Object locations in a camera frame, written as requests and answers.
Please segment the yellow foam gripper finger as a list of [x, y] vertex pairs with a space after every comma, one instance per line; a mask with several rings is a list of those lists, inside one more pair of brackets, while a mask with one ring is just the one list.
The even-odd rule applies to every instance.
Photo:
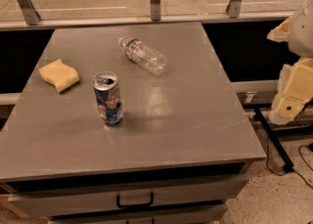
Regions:
[[287, 42], [290, 35], [290, 25], [291, 17], [288, 17], [268, 33], [267, 39], [274, 42]]
[[283, 65], [269, 119], [284, 125], [293, 121], [313, 99], [313, 60], [300, 58], [293, 66]]

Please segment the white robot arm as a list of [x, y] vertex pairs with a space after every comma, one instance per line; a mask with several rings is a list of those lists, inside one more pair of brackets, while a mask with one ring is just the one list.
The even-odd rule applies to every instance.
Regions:
[[313, 0], [304, 0], [267, 38], [287, 42], [289, 50], [299, 56], [292, 66], [283, 65], [269, 113], [272, 123], [284, 125], [293, 121], [313, 99]]

